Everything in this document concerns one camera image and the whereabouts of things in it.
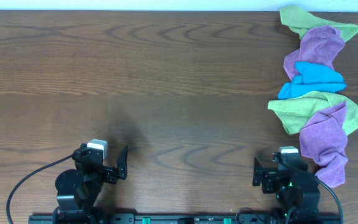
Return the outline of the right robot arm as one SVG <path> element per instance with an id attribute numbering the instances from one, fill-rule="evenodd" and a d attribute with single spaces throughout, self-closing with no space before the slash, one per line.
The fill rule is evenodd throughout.
<path id="1" fill-rule="evenodd" d="M 317 223 L 320 192 L 307 163 L 297 152 L 276 152 L 273 161 L 276 168 L 262 167 L 254 159 L 252 185 L 261 186 L 265 194 L 275 194 L 280 204 L 264 223 Z"/>

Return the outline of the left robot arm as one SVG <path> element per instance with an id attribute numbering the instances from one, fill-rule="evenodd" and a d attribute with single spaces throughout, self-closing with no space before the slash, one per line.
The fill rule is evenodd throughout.
<path id="1" fill-rule="evenodd" d="M 126 179 L 129 147 L 121 151 L 115 167 L 103 164 L 107 149 L 105 141 L 89 142 L 73 152 L 76 168 L 62 172 L 55 181 L 58 210 L 53 213 L 53 223 L 109 223 L 109 216 L 94 204 L 105 183 Z"/>

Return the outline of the purple microfiber cloth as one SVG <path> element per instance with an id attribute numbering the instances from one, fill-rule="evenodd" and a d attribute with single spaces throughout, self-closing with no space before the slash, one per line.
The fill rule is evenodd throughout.
<path id="1" fill-rule="evenodd" d="M 342 128 L 346 112 L 345 101 L 320 110 L 300 130 L 301 155 L 319 165 L 315 175 L 330 188 L 342 185 L 346 178 L 347 135 Z"/>

